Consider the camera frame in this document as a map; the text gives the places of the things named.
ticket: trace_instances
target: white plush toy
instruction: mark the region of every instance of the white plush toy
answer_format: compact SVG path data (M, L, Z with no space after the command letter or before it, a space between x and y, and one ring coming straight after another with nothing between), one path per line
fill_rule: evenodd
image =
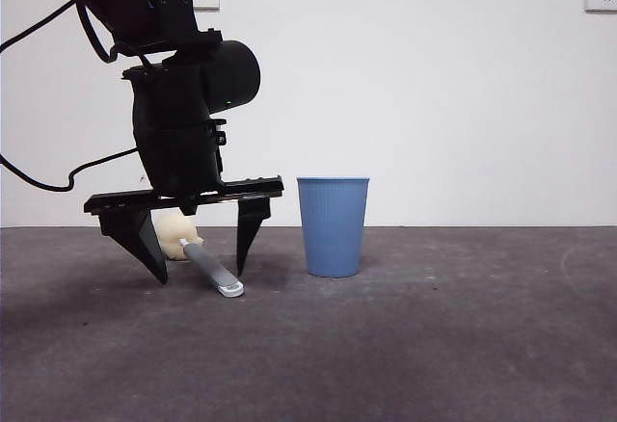
M203 243L191 219L179 210L161 215L154 223L154 230L161 250L170 260L187 259L180 239L186 239L191 244Z

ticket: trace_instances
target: black cable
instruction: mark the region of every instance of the black cable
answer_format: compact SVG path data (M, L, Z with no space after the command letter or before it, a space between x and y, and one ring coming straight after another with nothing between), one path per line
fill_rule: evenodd
M62 14L64 11L66 11L67 9L69 9L71 6L73 6L75 3L77 3L77 0L70 0L67 3L65 3L64 5L62 5L60 8L58 8L56 11L54 11L52 14L50 14L48 17L46 17L45 19L43 19L41 22L33 25L32 27L30 27L28 30L24 30L22 33L20 33L19 35L17 35L16 37L13 37L12 39L5 41L4 43L0 44L0 53L2 53L5 49L7 49L9 46L13 46L14 44L16 44L18 41L21 41L23 39L25 39L26 37L28 37L30 34L34 34L39 28L41 28L44 25L47 25L49 22L51 22L52 20L54 20L56 17L58 17L60 14Z
M36 23L35 25L33 25L29 29L23 31L19 35L17 35L15 37L13 37L12 39L7 40L4 43L0 44L0 54L2 54L2 52L5 49L13 46L14 44L16 44L17 42L19 42L19 41L21 41L23 39L25 39L30 34L33 34L38 29L40 29L42 26L44 26L44 25L48 24L49 22L51 22L53 19L58 17L60 14L62 14L63 12L65 12L66 10L71 8L75 3L77 3L77 0L70 0L70 1L68 1L63 6L58 8L58 10L54 11L48 17L43 19L41 22ZM89 162L88 164L84 164L84 165L76 168L75 170L73 170L71 173L68 174L68 185L66 185L66 186L51 186L49 184L41 183L41 182L37 181L36 179L31 178L30 176L28 176L26 173L24 173L20 169L18 169L15 165L13 165L11 162L9 162L7 159L5 159L5 157L2 154L0 154L0 164L4 165L7 168L7 170L13 172L19 178L23 179L26 183L31 184L32 186L35 186L35 187L40 188L40 189L43 189L44 191L51 191L51 192L54 192L54 193L67 193L69 191L72 191L72 189L75 187L75 175L77 173L79 173L79 172L81 172L81 171L83 171L85 169L89 169L90 167L94 167L96 165L104 164L105 162L110 162L112 160L119 159L121 157L124 157L126 155L132 154L134 152L137 152L137 147L134 147L132 149L126 150L124 152L120 152L118 154L114 154L114 155L110 155L108 157L104 157L102 159L95 160L93 162Z
M133 152L137 152L137 147L128 149L124 152L119 152L118 154L110 155L108 157L104 157L102 159L98 159L88 164L84 164L80 167L77 167L75 170L73 170L71 173L68 174L68 185L67 186L51 186L49 184L41 183L37 181L36 179L31 178L30 176L28 176L26 173L24 173L20 169L18 169L15 165L13 165L3 156L0 156L0 157L2 158L2 165L4 165L7 168L7 170L12 171L14 174L19 176L26 183L31 184L32 186L35 186L39 189L43 189L44 191L51 191L52 193L67 193L69 191L72 191L73 188L75 187L75 175L77 173L85 169L89 169L90 167L95 167L96 165L104 164L105 162L111 162L112 160L120 159L121 157L124 157L125 155L130 155Z
M117 41L114 46L109 50L109 54L103 47L103 44L100 42L96 31L94 30L93 24L90 21L90 17L88 16L88 10L86 9L86 5L81 1L77 2L77 14L79 15L79 20L81 21L81 25L86 32L86 36L92 45L94 52L100 58L100 60L105 64L110 64L116 61L119 54L123 54L124 56L137 56L141 61L144 67L152 69L152 63L146 58L144 53L138 51L133 46L123 41Z

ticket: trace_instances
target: blue plastic cup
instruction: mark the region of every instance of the blue plastic cup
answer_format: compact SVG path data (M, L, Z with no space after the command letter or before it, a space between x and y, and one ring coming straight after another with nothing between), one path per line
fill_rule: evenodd
M298 178L308 272L349 277L360 270L369 178Z

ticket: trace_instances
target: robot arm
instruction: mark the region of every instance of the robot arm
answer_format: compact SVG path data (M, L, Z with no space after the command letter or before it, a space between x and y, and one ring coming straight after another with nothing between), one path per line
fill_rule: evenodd
M179 207L195 214L198 205L238 200L237 265L241 273L269 199L282 195L280 177L226 183L220 147L226 123L211 114L250 102L260 84L259 65L238 41L198 29L193 0L77 0L81 22L98 56L139 56L141 66L123 73L135 93L133 130L152 185L150 192L93 196L85 210L97 215L104 235L140 259L161 282L167 270L150 218L155 208ZM110 54L102 47L87 9L112 34ZM175 51L160 64L146 55Z

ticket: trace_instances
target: gray carpet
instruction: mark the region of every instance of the gray carpet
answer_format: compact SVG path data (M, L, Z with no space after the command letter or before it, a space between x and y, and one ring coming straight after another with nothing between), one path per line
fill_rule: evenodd
M233 266L233 229L201 235ZM266 228L242 299L170 277L3 230L3 422L617 421L617 228L372 228L342 280Z

